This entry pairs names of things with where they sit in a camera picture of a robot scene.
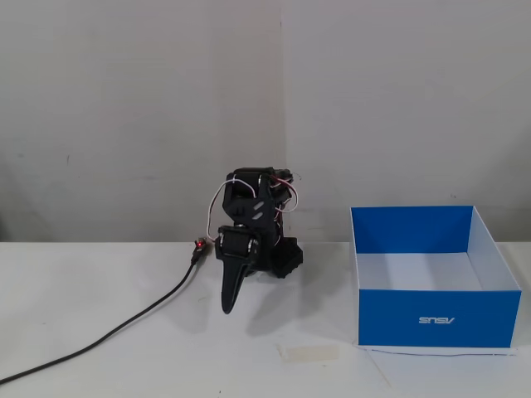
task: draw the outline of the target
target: open cardboard box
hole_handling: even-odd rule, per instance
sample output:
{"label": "open cardboard box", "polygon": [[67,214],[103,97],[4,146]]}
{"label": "open cardboard box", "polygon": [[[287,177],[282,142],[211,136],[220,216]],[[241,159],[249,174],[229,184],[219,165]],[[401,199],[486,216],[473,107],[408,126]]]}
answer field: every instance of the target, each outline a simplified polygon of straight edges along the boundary
{"label": "open cardboard box", "polygon": [[510,347],[521,292],[475,207],[351,216],[359,344]]}

